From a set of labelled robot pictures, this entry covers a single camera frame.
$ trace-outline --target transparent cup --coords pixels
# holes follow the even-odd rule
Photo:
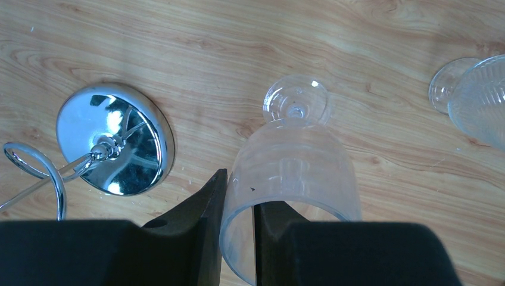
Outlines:
[[[458,129],[505,151],[505,55],[446,64],[433,78],[428,95]]]
[[[226,263],[255,284],[252,206],[289,201],[310,220],[360,220],[352,162],[324,127],[329,95],[310,76],[287,76],[264,101],[267,124],[241,148],[229,179],[219,244]]]

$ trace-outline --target wood grain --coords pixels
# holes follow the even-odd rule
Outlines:
[[[59,107],[90,83],[126,82],[169,118],[169,177],[137,197],[67,185],[68,216],[138,224],[231,168],[262,124],[280,77],[318,77],[332,92],[329,127],[354,162],[366,220],[428,225],[466,285],[505,280],[505,154],[433,110],[429,82],[460,57],[505,52],[501,0],[4,0],[0,2],[0,141],[64,165]],[[0,158],[0,200],[34,179]],[[52,219],[50,187],[2,219]],[[243,285],[223,265],[222,285]]]

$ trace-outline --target curved metal wire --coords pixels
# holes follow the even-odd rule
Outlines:
[[[40,170],[37,170],[30,164],[23,161],[23,159],[20,156],[18,156],[14,152],[14,150],[22,151],[28,154],[29,156],[33,157],[34,159],[36,159],[40,164],[42,164],[46,168],[49,174],[41,172]],[[4,145],[4,153],[7,156],[7,158],[21,170],[42,180],[32,185],[28,189],[23,190],[22,192],[20,192],[10,200],[6,201],[5,203],[1,204],[0,212],[6,211],[6,209],[13,206],[15,203],[19,202],[23,198],[27,197],[28,195],[38,190],[40,187],[52,181],[58,204],[57,220],[64,220],[67,213],[67,197],[65,186],[63,185],[63,183],[72,181],[73,179],[76,179],[77,177],[84,174],[91,167],[92,163],[95,161],[96,158],[96,156],[93,153],[88,153],[58,170],[46,155],[42,154],[39,150],[27,144],[19,142],[7,143]],[[66,177],[61,176],[61,174],[66,173],[69,170],[74,169],[75,167],[79,167],[79,169],[72,175]]]

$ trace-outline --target wooden table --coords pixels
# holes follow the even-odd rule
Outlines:
[[[138,224],[170,210],[261,125],[280,77],[318,77],[332,92],[329,127],[356,168],[365,220],[428,225],[467,285],[505,280],[505,154],[433,110],[428,85],[445,63],[505,52],[500,0],[3,0],[0,141],[65,164],[58,109],[100,81],[135,86],[162,109],[177,157],[169,177],[136,197],[67,184],[68,216]],[[0,159],[0,199],[36,180]],[[52,219],[54,192],[2,219]],[[242,285],[224,264],[222,285]]]

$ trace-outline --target wine glass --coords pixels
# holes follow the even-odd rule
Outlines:
[[[461,131],[505,151],[505,55],[448,63],[431,81],[429,99]]]
[[[331,104],[310,76],[276,82],[263,103],[266,125],[235,159],[226,191],[220,249],[230,268],[255,284],[252,208],[288,201],[310,220],[360,220],[354,168],[344,146],[325,128]]]

